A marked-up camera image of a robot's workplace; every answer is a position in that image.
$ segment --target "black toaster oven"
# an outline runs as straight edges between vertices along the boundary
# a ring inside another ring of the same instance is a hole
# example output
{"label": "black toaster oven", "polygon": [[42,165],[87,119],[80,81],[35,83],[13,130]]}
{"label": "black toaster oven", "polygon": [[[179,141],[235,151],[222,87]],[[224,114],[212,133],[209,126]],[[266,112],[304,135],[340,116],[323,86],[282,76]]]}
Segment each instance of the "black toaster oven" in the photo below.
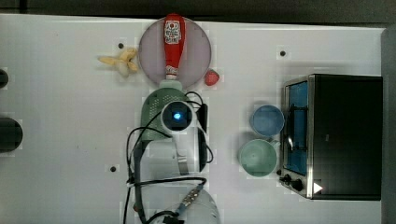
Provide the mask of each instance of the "black toaster oven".
{"label": "black toaster oven", "polygon": [[382,77],[314,74],[287,82],[281,184],[314,200],[380,200],[382,94]]}

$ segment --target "red ball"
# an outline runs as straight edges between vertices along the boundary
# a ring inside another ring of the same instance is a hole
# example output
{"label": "red ball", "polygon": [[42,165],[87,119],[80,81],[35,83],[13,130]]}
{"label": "red ball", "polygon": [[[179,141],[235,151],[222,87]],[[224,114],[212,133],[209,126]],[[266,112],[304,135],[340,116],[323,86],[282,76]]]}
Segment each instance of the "red ball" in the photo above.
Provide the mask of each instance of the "red ball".
{"label": "red ball", "polygon": [[213,86],[215,85],[220,79],[220,76],[217,72],[210,69],[205,74],[205,84],[206,86]]}

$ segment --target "light green bowl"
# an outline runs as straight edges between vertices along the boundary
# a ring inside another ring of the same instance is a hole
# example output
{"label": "light green bowl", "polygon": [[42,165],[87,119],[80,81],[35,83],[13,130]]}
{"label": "light green bowl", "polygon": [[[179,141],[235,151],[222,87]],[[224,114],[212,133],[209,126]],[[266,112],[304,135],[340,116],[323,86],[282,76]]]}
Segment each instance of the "light green bowl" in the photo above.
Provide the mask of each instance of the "light green bowl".
{"label": "light green bowl", "polygon": [[277,144],[277,141],[269,143],[261,139],[252,140],[239,151],[239,162],[250,175],[257,177],[269,175],[276,167],[274,146]]}

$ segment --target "white table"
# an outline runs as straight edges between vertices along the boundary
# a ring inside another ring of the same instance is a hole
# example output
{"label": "white table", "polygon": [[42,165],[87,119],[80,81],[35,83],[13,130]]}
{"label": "white table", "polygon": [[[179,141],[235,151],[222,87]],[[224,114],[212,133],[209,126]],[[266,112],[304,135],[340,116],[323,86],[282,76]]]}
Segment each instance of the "white table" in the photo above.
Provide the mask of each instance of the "white table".
{"label": "white table", "polygon": [[[0,223],[120,223],[126,136],[156,86],[141,71],[124,79],[97,57],[116,56],[119,42],[137,47],[152,22],[0,15],[0,68],[11,78],[0,90],[0,112],[24,130],[22,146],[0,157]],[[380,223],[380,202],[308,201],[275,174],[248,176],[236,153],[257,137],[248,127],[254,105],[279,105],[285,81],[312,73],[380,76],[383,29],[199,24],[221,74],[214,88],[201,81],[191,89],[209,104],[215,160],[203,176],[222,223]],[[129,222],[138,223],[132,204]]]}

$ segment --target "ketchup bottle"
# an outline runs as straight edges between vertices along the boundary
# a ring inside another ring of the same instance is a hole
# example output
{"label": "ketchup bottle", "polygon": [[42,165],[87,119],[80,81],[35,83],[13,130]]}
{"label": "ketchup bottle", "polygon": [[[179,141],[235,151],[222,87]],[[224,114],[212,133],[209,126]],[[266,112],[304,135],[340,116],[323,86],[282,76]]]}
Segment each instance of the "ketchup bottle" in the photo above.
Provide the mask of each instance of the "ketchup bottle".
{"label": "ketchup bottle", "polygon": [[177,79],[177,69],[186,39],[186,24],[183,17],[172,13],[163,23],[166,79]]}

